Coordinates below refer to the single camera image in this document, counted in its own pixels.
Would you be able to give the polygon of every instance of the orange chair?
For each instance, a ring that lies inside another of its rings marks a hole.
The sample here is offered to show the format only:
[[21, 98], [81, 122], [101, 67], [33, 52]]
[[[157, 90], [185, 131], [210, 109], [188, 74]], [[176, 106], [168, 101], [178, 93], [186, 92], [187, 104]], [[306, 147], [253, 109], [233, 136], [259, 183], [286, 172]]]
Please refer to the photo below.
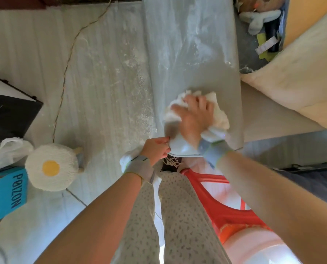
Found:
[[222, 244], [233, 234], [245, 228], [258, 226], [270, 230], [252, 210], [245, 210], [243, 200], [241, 201], [240, 210], [225, 206], [214, 199], [201, 184], [201, 182], [229, 183], [224, 176], [199, 174], [189, 168], [183, 169], [181, 173], [192, 184]]

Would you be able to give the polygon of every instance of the hand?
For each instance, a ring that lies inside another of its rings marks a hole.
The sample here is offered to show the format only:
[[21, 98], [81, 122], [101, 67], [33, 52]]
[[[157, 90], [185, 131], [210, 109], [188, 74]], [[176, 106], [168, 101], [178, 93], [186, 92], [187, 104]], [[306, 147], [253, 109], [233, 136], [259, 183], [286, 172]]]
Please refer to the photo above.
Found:
[[147, 157], [153, 166], [160, 159], [167, 157], [167, 153], [171, 151], [168, 141], [169, 137], [147, 139], [140, 155]]
[[193, 95], [187, 95], [183, 101], [188, 103], [188, 109], [177, 104], [171, 109], [182, 119], [180, 132], [183, 138], [197, 149], [201, 133], [212, 125], [213, 103], [207, 101], [205, 96]]

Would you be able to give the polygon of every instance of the leg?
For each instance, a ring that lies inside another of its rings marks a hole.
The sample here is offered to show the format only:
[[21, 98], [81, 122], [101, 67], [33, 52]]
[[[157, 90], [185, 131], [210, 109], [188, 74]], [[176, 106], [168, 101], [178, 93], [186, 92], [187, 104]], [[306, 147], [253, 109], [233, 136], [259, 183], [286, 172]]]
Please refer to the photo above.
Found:
[[165, 226], [165, 264], [231, 263], [187, 177], [161, 175], [158, 194]]
[[158, 234], [153, 221], [154, 213], [154, 189], [151, 184], [144, 183], [111, 263], [160, 263]]

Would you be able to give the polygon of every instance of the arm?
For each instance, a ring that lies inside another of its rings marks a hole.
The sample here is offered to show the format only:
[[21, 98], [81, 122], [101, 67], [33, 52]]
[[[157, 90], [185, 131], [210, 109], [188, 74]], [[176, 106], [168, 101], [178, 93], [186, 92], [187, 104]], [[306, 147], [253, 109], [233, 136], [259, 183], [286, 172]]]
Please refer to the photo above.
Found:
[[[180, 131], [196, 149], [201, 133], [212, 124], [212, 104], [187, 96], [189, 111], [174, 106], [182, 118]], [[250, 208], [303, 263], [327, 263], [327, 203], [272, 170], [236, 153], [225, 142], [215, 145], [213, 163]]]
[[[170, 151], [168, 141], [167, 137], [149, 139], [140, 155], [154, 165]], [[110, 263], [141, 185], [141, 177], [125, 173], [86, 207], [35, 263]]]

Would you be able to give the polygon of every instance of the blue box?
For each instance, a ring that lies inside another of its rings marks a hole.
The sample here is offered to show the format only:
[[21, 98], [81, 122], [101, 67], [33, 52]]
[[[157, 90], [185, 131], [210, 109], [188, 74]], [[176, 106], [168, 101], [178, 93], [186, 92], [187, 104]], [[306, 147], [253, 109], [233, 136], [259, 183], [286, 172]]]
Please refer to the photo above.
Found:
[[28, 175], [24, 167], [0, 169], [0, 219], [27, 201]]

